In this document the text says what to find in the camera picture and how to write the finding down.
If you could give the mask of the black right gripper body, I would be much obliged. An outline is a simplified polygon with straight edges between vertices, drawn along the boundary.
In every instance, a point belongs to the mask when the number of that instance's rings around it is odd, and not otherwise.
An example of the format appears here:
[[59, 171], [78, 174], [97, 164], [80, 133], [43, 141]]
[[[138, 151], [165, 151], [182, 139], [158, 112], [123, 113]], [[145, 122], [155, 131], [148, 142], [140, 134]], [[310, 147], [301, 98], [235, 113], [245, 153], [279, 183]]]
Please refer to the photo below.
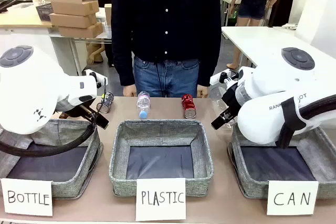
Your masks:
[[222, 100], [227, 105], [225, 111], [221, 113], [221, 116], [237, 116], [241, 105], [238, 103], [236, 99], [236, 89], [237, 84], [232, 85], [230, 88], [226, 90], [226, 92], [222, 96]]

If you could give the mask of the person right hand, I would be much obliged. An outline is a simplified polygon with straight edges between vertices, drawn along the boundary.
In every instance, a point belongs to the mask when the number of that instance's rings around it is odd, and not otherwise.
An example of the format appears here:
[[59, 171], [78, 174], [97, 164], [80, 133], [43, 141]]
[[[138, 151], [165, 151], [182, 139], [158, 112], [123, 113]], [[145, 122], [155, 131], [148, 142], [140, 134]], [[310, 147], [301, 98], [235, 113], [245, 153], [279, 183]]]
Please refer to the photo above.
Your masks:
[[123, 87], [123, 95], [125, 97], [136, 97], [137, 96], [137, 89], [135, 84], [124, 86]]

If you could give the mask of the person left hand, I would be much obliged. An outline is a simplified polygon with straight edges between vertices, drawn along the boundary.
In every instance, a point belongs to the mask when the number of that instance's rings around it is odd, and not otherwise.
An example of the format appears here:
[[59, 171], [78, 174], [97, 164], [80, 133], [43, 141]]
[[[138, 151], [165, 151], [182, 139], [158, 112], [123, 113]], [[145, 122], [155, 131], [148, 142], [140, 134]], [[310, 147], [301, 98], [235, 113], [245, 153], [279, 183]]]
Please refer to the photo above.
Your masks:
[[208, 97], [208, 87], [197, 85], [197, 98], [207, 98]]

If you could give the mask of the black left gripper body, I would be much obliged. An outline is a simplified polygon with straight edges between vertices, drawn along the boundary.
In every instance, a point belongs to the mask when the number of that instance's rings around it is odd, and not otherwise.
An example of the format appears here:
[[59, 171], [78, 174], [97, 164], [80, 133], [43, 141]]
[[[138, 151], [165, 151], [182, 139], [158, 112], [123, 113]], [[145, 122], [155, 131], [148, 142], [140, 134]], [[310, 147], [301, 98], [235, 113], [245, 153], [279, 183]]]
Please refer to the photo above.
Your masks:
[[90, 107], [93, 101], [94, 100], [86, 101], [73, 108], [70, 106], [68, 102], [61, 101], [57, 103], [55, 112], [61, 113], [61, 115], [59, 116], [60, 119], [82, 117], [88, 121], [92, 121], [92, 118], [96, 113], [96, 111]]

